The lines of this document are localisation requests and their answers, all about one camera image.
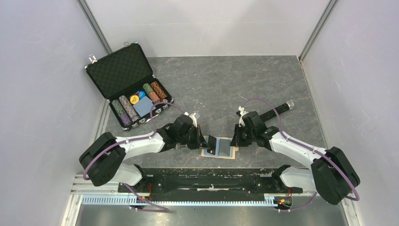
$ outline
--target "yellow button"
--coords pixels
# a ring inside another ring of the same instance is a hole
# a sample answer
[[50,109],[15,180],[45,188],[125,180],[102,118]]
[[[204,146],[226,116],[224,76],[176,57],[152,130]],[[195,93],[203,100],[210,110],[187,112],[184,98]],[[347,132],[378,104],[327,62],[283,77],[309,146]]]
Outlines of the yellow button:
[[138,98],[138,95],[133,95],[130,97],[130,102],[131,104],[136,104],[140,99]]

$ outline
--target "metal corner post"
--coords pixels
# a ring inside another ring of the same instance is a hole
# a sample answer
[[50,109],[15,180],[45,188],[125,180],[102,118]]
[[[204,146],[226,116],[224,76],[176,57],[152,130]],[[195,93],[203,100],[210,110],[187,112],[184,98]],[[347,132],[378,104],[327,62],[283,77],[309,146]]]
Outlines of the metal corner post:
[[112,53],[112,49],[110,45],[107,42],[107,39],[105,38],[103,32],[100,29],[100,26],[98,25],[96,19],[94,18],[93,13],[90,10],[90,7],[88,6],[88,3],[86,0],[77,0],[78,4],[82,8],[83,13],[85,14],[88,22],[90,23],[91,27],[93,28],[94,33],[98,37],[98,40],[100,41],[101,45],[104,47],[105,51],[107,54]]
[[298,57],[298,60],[300,63],[305,59],[306,55],[309,53],[309,50],[311,49],[313,43],[317,39],[317,36],[319,35],[321,29],[323,28],[324,24],[328,20],[328,17],[331,15],[334,7],[336,6],[336,3],[338,0],[330,0],[324,9],[323,13],[321,14],[321,17],[319,21],[317,22],[315,28],[312,31],[311,36],[309,37],[308,41],[305,44],[305,47],[303,48],[301,54]]

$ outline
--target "robotic arm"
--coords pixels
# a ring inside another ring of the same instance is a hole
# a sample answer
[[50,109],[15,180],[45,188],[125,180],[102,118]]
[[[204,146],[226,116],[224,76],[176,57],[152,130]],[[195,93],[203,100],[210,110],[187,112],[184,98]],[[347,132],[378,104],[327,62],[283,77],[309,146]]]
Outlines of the robotic arm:
[[[164,152],[173,149],[178,143],[187,145],[190,149],[209,148],[209,144],[202,135],[200,125],[197,124],[198,118],[198,113],[182,114],[174,123],[157,129],[153,136],[150,133],[136,137],[114,137],[110,132],[106,132],[80,156],[79,162],[86,169],[102,150],[115,143],[122,143],[95,161],[87,175],[94,186],[101,186],[109,181],[135,186],[142,181],[142,175],[145,174],[137,165],[124,164],[125,160],[145,153]],[[129,142],[129,140],[143,137],[144,139]]]
[[354,187],[360,184],[358,175],[341,149],[315,147],[290,137],[282,131],[285,135],[283,136],[278,128],[266,127],[265,120],[257,112],[246,112],[242,107],[239,108],[237,115],[240,116],[240,120],[235,125],[231,146],[245,147],[256,142],[259,147],[284,154],[306,167],[306,169],[297,169],[289,165],[280,167],[272,174],[277,186],[299,187],[315,191],[330,204],[337,205],[351,192],[351,188],[337,169],[318,153],[330,158],[344,172]]

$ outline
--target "gray floor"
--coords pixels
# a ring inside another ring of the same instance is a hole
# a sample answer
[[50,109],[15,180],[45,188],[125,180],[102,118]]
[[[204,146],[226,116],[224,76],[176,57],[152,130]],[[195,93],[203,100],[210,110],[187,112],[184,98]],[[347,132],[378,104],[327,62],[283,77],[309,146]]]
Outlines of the gray floor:
[[[309,197],[294,197],[294,207]],[[272,207],[178,207],[170,213],[134,212],[127,206],[83,205],[76,226],[346,226],[342,205],[318,197],[308,208],[277,213]]]
[[[204,135],[232,137],[235,112],[245,99],[263,97],[274,105],[292,99],[295,108],[282,114],[283,129],[291,136],[309,144],[324,147],[301,66],[295,56],[200,56],[149,58],[154,74],[175,98],[175,104],[191,113],[200,113],[199,124]],[[248,111],[260,114],[271,108],[254,100]],[[173,122],[179,111],[173,108],[155,118],[158,128]],[[277,125],[277,119],[267,125]],[[111,113],[106,131],[114,136],[135,136],[151,132],[152,123],[125,132]],[[145,154],[130,159],[142,167],[267,167],[283,164],[301,166],[296,161],[272,153],[255,144],[240,148],[235,160],[201,157],[200,150],[170,150]]]

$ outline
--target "black tube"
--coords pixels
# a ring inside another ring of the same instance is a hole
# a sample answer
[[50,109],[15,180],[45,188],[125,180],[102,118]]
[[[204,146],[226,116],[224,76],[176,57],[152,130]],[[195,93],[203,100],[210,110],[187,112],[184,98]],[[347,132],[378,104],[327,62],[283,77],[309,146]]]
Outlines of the black tube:
[[[282,114],[282,113],[284,113],[290,109],[293,109],[293,108],[294,108],[294,102],[292,100],[289,100],[285,104],[276,107],[276,111],[277,111],[277,113]],[[265,122],[269,119],[276,117],[276,113],[273,110],[270,110],[266,113],[261,114],[260,117],[261,117],[262,121]]]

